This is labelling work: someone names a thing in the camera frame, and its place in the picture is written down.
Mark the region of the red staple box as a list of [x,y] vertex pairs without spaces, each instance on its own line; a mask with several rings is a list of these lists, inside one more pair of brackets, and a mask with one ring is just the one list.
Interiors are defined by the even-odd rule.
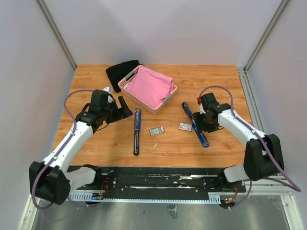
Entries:
[[192,131],[192,125],[186,123],[179,123],[178,129],[183,131]]

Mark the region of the silver staple strips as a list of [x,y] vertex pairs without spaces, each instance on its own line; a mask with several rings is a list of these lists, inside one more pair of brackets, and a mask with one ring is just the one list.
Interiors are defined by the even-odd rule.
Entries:
[[162,126],[151,128],[149,131],[150,131],[151,136],[163,134],[165,132]]

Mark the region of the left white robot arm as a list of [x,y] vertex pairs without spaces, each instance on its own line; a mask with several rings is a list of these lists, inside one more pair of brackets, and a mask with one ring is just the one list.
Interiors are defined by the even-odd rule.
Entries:
[[65,138],[41,162],[34,161],[29,167],[32,202],[39,210],[44,207],[39,206],[37,198],[48,201],[50,206],[61,205],[75,189],[87,185],[96,190],[104,184],[98,166],[85,164],[72,172],[67,171],[68,167],[103,123],[109,125],[132,116],[133,112],[123,96],[115,100],[108,87],[90,92],[90,102],[76,116],[72,116],[73,124]]

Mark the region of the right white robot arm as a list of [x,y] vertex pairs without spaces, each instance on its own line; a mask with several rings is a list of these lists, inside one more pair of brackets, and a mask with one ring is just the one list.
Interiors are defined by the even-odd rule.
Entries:
[[218,188],[231,190],[236,182],[258,181],[284,169],[280,139],[275,134],[267,135],[251,126],[227,103],[217,102],[213,93],[197,98],[200,110],[193,114],[196,133],[202,138],[205,133],[227,129],[245,147],[243,164],[225,168],[218,175]]

